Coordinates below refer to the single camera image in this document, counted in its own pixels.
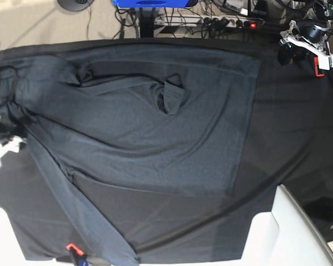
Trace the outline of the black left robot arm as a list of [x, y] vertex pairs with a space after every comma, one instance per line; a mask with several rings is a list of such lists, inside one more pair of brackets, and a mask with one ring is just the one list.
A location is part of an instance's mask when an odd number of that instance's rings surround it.
[[281, 65], [303, 60], [309, 53], [314, 55], [316, 76], [322, 71], [333, 69], [333, 53], [330, 50], [329, 37], [333, 35], [333, 1], [302, 1], [301, 8], [291, 8], [283, 1], [276, 3], [287, 14], [305, 14], [312, 10], [314, 18], [294, 18], [288, 22], [288, 29], [280, 32], [280, 49], [277, 59]]

